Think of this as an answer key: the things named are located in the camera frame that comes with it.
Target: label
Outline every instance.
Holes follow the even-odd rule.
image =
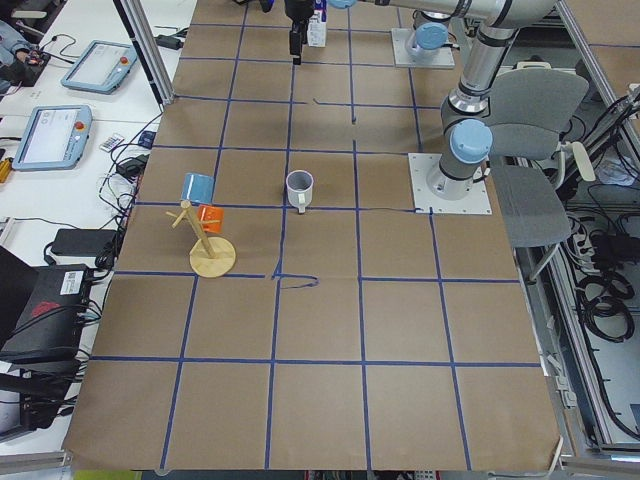
[[[64,274],[60,295],[77,295],[82,286],[83,274],[81,271],[67,272]]]
[[[315,0],[313,8],[307,28],[307,42],[310,47],[324,47],[327,43],[327,0]]]

